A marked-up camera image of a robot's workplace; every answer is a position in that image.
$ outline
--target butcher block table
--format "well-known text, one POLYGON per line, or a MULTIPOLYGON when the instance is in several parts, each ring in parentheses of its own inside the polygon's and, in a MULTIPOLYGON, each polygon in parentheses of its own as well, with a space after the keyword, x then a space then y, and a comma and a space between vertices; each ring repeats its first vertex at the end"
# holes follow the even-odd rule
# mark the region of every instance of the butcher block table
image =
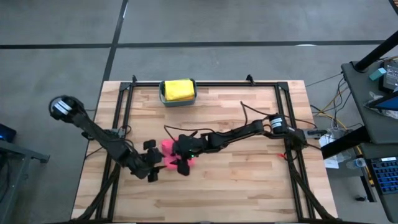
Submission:
MULTIPOLYGON (((313 122, 303 81, 289 83, 297 119, 313 122)), ((104 82, 95 122, 104 129, 112 127, 120 82, 104 82)), ((240 101, 265 112, 276 113, 272 87, 198 87, 194 105, 166 108, 159 100, 159 89, 134 87, 127 135, 134 147, 142 150, 144 141, 155 139, 160 149, 170 139, 164 125, 185 129, 211 128, 228 131, 244 124, 240 101)), ((248 110, 249 122, 264 116, 248 110)), ((297 121, 298 128, 313 128, 297 121)), ((190 134, 170 130, 173 136, 190 134)), ((316 140, 309 140, 318 145, 316 140)), ((98 149, 90 142, 87 154, 98 149)), ((285 152, 281 139, 254 136, 230 144, 219 153, 202 154, 185 177, 177 171, 161 170, 157 182, 148 183, 122 169, 114 222, 293 222, 297 221, 287 162, 278 156, 285 152)), ((322 153, 308 147, 303 150, 310 189, 327 211, 337 216, 322 153)), ((81 215, 98 193, 103 176, 106 151, 100 150, 84 162, 72 218, 81 215)), ((108 211, 110 190, 104 203, 108 211)), ((308 217, 304 194, 300 189, 304 217, 308 217)))

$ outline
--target yellow sponge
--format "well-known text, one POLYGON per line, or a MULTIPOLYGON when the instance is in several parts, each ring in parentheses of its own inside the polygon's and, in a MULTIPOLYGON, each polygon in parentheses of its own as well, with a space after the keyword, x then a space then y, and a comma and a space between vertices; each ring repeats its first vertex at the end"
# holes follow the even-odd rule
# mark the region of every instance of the yellow sponge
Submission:
POLYGON ((193 82, 189 79, 164 82, 167 101, 192 100, 195 96, 193 82))

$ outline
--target pink cloth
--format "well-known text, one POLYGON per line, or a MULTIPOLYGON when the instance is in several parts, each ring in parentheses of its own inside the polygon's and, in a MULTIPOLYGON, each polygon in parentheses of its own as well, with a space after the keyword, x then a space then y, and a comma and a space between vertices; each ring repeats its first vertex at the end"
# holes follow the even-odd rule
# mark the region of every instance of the pink cloth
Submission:
MULTIPOLYGON (((162 153, 165 156, 164 157, 164 164, 166 166, 166 169, 168 170, 176 170, 177 165, 171 164, 173 161, 176 161, 177 159, 181 159, 180 156, 171 156, 173 153, 173 144, 174 141, 172 139, 167 139, 162 141, 162 153)), ((189 159, 188 160, 188 166, 194 166, 195 165, 195 158, 189 159)))

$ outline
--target gray floor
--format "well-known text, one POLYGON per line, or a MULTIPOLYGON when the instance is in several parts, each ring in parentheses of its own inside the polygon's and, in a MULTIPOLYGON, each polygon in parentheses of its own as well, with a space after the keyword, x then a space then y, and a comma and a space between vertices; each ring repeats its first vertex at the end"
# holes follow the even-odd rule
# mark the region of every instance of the gray floor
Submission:
MULTIPOLYGON (((121 0, 0 0, 0 44, 110 43, 121 0)), ((377 40, 398 24, 388 0, 130 0, 119 42, 377 40)), ((258 80, 315 82, 340 72, 374 45, 118 49, 110 80, 258 80)), ((52 119, 49 100, 74 95, 95 108, 109 49, 0 50, 0 123, 18 131, 16 143, 51 154, 33 163, 13 223, 70 218, 87 142, 79 129, 52 119)), ((389 55, 397 55, 394 49, 389 55)), ((325 106, 340 78, 307 89, 325 106)), ((361 122, 350 98, 339 112, 347 125, 361 122)), ((330 121, 316 118, 327 128, 330 121)), ((389 223, 380 203, 353 200, 359 178, 330 179, 339 217, 389 223)))

